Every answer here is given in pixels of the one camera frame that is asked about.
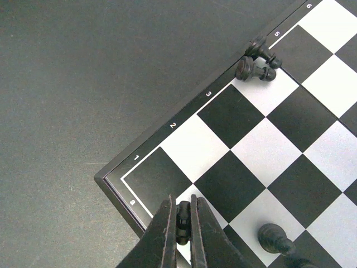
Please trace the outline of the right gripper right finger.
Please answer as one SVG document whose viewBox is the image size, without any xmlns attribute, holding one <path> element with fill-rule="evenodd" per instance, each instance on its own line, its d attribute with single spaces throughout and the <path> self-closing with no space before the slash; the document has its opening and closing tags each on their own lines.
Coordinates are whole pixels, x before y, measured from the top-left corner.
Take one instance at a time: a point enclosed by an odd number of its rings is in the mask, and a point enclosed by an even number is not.
<svg viewBox="0 0 357 268">
<path fill-rule="evenodd" d="M 221 228 L 203 197 L 191 196 L 191 267 L 251 267 Z"/>
</svg>

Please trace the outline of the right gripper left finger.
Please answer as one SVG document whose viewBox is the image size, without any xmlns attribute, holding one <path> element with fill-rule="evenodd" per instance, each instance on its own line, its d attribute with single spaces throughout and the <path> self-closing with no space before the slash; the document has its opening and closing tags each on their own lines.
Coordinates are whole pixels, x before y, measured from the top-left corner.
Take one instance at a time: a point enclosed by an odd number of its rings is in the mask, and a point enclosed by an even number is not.
<svg viewBox="0 0 357 268">
<path fill-rule="evenodd" d="M 139 242 L 118 267 L 176 267 L 176 202 L 165 199 Z"/>
</svg>

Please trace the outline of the black piece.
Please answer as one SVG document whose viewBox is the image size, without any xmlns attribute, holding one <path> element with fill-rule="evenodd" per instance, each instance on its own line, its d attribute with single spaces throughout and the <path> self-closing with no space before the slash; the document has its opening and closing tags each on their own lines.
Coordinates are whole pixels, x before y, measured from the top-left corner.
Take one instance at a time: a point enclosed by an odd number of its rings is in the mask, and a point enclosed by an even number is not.
<svg viewBox="0 0 357 268">
<path fill-rule="evenodd" d="M 191 237 L 190 202 L 181 201 L 176 206 L 176 242 L 186 245 Z"/>
</svg>

